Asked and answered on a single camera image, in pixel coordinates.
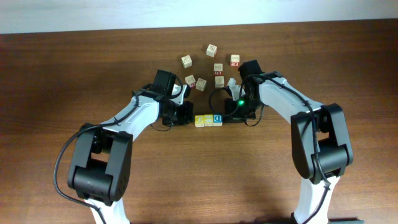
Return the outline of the blue D wooden block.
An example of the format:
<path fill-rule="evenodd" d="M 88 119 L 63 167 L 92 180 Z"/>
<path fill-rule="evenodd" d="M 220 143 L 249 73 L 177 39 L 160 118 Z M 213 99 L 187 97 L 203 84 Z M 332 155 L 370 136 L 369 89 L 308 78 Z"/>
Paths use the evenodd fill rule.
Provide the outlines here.
<path fill-rule="evenodd" d="M 223 125 L 223 117 L 220 114 L 213 115 L 213 126 L 222 126 Z"/>

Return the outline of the yellow O wooden block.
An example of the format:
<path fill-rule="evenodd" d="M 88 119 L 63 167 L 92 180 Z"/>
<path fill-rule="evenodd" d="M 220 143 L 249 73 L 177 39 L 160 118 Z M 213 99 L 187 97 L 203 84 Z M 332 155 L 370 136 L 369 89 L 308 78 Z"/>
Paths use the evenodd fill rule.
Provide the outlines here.
<path fill-rule="evenodd" d="M 205 117 L 203 115 L 195 115 L 195 126 L 201 128 L 205 126 Z"/>

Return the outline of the yellow blue wooden block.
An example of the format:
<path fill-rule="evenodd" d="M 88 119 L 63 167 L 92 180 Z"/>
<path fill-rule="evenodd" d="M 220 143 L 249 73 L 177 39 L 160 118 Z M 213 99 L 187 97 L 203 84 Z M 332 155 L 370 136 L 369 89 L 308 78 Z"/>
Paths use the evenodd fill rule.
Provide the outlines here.
<path fill-rule="evenodd" d="M 205 114 L 204 115 L 204 124 L 205 126 L 213 126 L 214 122 L 213 122 L 213 115 L 212 114 Z"/>

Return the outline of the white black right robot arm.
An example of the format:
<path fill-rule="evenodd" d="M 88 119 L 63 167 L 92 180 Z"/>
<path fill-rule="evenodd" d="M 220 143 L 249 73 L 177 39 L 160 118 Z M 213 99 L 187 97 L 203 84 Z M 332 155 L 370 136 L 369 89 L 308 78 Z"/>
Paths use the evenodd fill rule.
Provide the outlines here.
<path fill-rule="evenodd" d="M 292 159 L 302 181 L 292 223 L 329 223 L 328 208 L 333 190 L 346 168 L 353 163 L 345 115 L 340 105 L 311 100 L 277 71 L 264 73 L 257 60 L 244 62 L 226 91 L 225 123 L 246 123 L 256 110 L 266 106 L 290 124 Z"/>

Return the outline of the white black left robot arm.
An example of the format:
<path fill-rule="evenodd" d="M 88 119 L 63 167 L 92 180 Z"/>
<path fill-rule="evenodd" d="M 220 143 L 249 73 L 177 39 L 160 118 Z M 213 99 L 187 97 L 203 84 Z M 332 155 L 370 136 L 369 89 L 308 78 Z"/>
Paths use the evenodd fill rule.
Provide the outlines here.
<path fill-rule="evenodd" d="M 190 86 L 173 73 L 158 70 L 153 83 L 132 93 L 130 103 L 101 124 L 84 124 L 76 142 L 68 186 L 78 203 L 90 207 L 96 223 L 128 223 L 122 197 L 131 171 L 132 144 L 140 133 L 161 119 L 168 127 L 193 120 L 187 101 Z"/>

